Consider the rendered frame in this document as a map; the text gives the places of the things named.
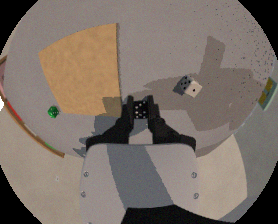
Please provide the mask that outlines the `green die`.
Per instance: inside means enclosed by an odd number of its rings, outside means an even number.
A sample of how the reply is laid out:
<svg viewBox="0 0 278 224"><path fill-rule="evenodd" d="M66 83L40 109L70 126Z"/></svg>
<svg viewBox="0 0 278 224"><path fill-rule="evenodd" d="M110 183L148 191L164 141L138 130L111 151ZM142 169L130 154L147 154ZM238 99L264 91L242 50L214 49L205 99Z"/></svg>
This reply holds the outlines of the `green die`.
<svg viewBox="0 0 278 224"><path fill-rule="evenodd" d="M56 116L58 115L59 111L57 110L56 107L51 106L50 109L48 110L48 114L50 115L50 117L52 118L56 118Z"/></svg>

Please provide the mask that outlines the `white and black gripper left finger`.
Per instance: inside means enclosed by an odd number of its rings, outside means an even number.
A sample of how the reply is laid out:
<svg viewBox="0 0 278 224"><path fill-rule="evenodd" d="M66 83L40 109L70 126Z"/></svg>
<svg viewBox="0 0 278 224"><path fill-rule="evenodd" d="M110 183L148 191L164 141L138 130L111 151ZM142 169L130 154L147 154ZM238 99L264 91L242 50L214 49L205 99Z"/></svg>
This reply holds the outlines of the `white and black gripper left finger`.
<svg viewBox="0 0 278 224"><path fill-rule="evenodd" d="M115 125L102 135L88 138L86 140L86 152L91 145L98 143L129 144L129 133L134 129L133 107L134 98L133 96L128 96L127 105L123 104L121 118L118 118Z"/></svg>

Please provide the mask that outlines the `tan mat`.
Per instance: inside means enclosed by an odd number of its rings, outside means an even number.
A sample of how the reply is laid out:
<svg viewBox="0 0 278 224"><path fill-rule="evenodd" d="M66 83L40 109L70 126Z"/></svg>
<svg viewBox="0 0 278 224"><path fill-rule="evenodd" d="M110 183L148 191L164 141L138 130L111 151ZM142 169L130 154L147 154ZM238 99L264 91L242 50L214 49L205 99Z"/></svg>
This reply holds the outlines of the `tan mat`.
<svg viewBox="0 0 278 224"><path fill-rule="evenodd" d="M120 117L117 23L73 33L38 55L64 113Z"/></svg>

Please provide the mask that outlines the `black die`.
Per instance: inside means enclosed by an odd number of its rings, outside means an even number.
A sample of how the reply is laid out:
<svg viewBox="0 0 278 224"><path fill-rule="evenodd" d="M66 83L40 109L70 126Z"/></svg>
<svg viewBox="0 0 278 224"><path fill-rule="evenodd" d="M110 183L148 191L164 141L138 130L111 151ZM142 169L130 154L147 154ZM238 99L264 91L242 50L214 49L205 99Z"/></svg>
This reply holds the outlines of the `black die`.
<svg viewBox="0 0 278 224"><path fill-rule="evenodd" d="M148 105L147 101L134 101L134 119L147 119Z"/></svg>

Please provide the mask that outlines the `white die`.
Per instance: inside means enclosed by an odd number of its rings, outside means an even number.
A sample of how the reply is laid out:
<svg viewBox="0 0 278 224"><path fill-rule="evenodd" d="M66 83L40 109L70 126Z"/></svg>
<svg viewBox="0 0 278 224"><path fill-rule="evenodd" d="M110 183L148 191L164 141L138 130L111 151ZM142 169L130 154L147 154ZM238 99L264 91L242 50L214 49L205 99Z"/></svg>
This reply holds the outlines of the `white die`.
<svg viewBox="0 0 278 224"><path fill-rule="evenodd" d="M198 83L198 81L195 80L193 77L191 77L188 74L185 76L185 78L180 83L180 87L185 94L187 94L193 98L202 89L202 86Z"/></svg>

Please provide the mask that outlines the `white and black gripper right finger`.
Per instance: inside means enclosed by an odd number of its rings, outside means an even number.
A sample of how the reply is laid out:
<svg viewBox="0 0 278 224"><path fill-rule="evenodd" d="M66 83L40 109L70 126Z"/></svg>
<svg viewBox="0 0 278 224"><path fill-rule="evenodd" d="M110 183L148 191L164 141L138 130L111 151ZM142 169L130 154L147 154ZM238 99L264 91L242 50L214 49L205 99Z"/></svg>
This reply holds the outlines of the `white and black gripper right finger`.
<svg viewBox="0 0 278 224"><path fill-rule="evenodd" d="M179 134L168 126L163 118L160 117L158 104L154 104L153 95L147 96L148 105L148 129L152 133L153 144L165 143L184 143L190 145L194 152L196 140L193 137ZM154 107L155 105L155 107ZM156 112L156 113L155 113ZM155 136L154 136L155 132ZM169 140L168 140L169 139Z"/></svg>

